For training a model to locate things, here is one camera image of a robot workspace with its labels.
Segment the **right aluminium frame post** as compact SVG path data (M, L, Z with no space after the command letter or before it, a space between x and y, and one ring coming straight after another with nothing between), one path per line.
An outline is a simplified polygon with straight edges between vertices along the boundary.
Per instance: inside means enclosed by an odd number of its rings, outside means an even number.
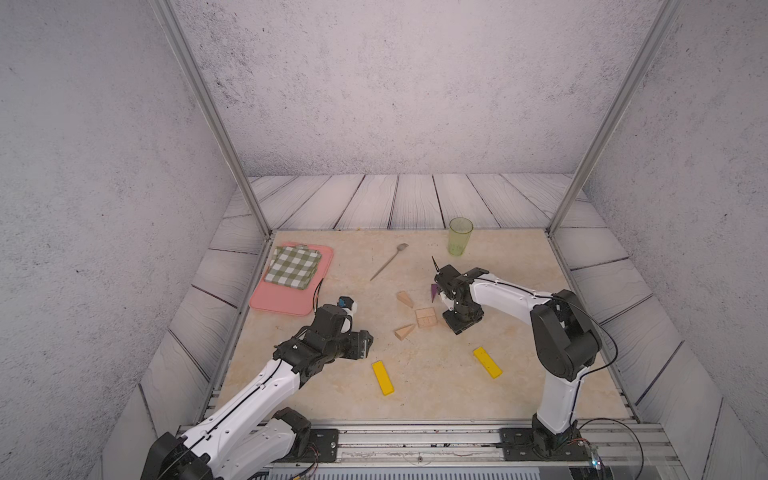
M579 162L562 201L546 228L549 238L553 238L556 231L563 225L571 207L576 201L579 191L584 187L598 163L605 147L609 143L611 135L620 123L622 116L631 103L633 95L651 67L669 29L673 25L681 4L682 1L680 0L665 0L661 2L656 18L652 22L600 126Z

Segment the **green checked cloth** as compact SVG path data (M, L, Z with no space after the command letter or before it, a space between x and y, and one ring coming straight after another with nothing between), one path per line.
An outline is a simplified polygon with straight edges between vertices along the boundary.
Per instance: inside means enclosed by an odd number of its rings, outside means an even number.
M267 283L305 290L317 273L322 254L306 245L276 248L264 280Z

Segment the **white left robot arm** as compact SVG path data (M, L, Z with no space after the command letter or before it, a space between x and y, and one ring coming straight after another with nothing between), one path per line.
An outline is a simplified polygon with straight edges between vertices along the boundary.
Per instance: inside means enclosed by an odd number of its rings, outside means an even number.
M142 478L249 479L284 458L316 461L311 421L281 404L335 360L367 357L373 337L354 330L356 309L348 296L318 307L312 323L280 343L223 407L180 436L160 436L148 451Z

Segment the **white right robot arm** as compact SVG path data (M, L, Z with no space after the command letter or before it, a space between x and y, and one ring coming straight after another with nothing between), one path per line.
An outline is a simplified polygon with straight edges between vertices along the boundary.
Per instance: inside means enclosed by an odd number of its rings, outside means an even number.
M501 434L507 461L586 460L590 457L575 418L583 378L602 349L597 328L575 293L545 293L504 281L482 268L436 268L436 293L447 326L459 335L478 324L486 307L532 329L537 358L546 370L543 398L529 428Z

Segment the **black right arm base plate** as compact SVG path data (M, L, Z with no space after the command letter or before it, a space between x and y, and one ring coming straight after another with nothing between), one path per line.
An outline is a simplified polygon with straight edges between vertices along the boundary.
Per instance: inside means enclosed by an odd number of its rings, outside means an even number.
M592 455L584 441L565 439L549 448L539 447L531 428L502 428L496 444L507 462L590 462Z

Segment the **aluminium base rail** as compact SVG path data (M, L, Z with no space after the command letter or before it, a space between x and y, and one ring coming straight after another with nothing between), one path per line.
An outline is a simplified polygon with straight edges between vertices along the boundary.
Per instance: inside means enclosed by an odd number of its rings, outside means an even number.
M319 421L338 429L334 463L273 462L249 479L685 479L656 424L593 420L580 432L590 462L507 462L496 444L513 420Z

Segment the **metal spoon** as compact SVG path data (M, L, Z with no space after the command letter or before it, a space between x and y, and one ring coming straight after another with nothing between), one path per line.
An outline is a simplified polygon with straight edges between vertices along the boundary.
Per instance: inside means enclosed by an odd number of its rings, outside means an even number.
M376 277L378 277L390 264L391 262L405 249L408 248L407 243L401 243L396 247L395 253L384 262L384 264L373 274L373 276L370 278L371 281L373 281Z

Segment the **aluminium frame post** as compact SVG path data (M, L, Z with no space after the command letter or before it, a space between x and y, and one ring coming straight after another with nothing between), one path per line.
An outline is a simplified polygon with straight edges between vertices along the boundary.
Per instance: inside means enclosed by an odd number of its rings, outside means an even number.
M611 135L620 123L622 116L631 103L633 95L651 67L669 29L673 25L681 4L682 1L680 0L665 0L661 2L656 18L652 22L600 126L579 162L562 201L546 228L549 238L553 238L556 231L563 225L571 207L576 201L579 191L584 187L598 163L605 147L609 143Z
M149 4L164 31L166 39L168 40L182 73L196 98L206 123L215 137L223 159L227 164L238 189L243 195L246 206L255 217L261 232L267 237L271 236L272 229L260 208L258 200L251 187L251 183L245 175L235 146L206 85L189 42L183 32L182 25L174 11L172 2L168 0L150 0Z

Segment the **green translucent plastic cup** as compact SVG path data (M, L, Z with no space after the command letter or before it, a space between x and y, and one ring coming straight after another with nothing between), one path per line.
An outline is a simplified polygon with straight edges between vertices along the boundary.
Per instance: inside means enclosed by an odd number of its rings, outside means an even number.
M474 224L464 217L456 217L448 223L448 252L453 256L462 256L474 231Z

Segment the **yellow long block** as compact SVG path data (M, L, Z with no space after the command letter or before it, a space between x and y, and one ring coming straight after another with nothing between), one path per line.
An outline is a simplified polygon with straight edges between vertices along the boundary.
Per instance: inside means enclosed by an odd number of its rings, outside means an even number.
M480 364L492 379L496 379L503 374L503 370L498 366L498 364L483 347L476 348L473 351L473 355L480 362Z
M372 370L383 396L391 395L394 391L394 385L388 374L388 371L382 361L376 361L372 364Z

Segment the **pink cutting board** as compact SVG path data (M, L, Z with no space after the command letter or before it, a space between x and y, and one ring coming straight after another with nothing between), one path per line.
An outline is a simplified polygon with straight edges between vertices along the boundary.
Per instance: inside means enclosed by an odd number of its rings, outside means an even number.
M327 275L331 247L288 242L274 249L254 293L252 309L305 316L313 312L319 285Z

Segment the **yellow long block right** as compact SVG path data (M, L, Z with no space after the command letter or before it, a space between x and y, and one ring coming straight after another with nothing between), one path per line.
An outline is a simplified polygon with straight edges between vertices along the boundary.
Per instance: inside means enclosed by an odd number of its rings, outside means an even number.
M492 379L496 379L503 374L503 370L498 366L498 364L483 347L476 348L473 351L473 355L480 362L480 364Z

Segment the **wooden square block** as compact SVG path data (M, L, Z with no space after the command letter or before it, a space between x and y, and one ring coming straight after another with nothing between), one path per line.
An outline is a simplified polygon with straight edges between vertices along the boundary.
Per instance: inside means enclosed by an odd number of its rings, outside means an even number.
M416 309L415 316L419 328L429 328L438 323L437 314L433 308Z

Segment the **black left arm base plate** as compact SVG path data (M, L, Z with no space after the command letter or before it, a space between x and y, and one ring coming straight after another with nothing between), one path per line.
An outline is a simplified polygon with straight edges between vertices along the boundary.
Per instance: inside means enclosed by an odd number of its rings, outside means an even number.
M334 463L337 460L338 429L311 429L299 433L289 453L276 463Z

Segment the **wooden triangle block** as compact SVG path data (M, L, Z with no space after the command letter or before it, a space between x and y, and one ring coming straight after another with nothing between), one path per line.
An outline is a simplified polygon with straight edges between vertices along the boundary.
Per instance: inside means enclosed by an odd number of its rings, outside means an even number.
M405 340L416 328L415 324L406 325L404 327L398 328L394 331L395 337L403 341Z
M399 291L396 294L396 298L407 307L413 309L414 308L414 302L411 299L410 295L406 291Z

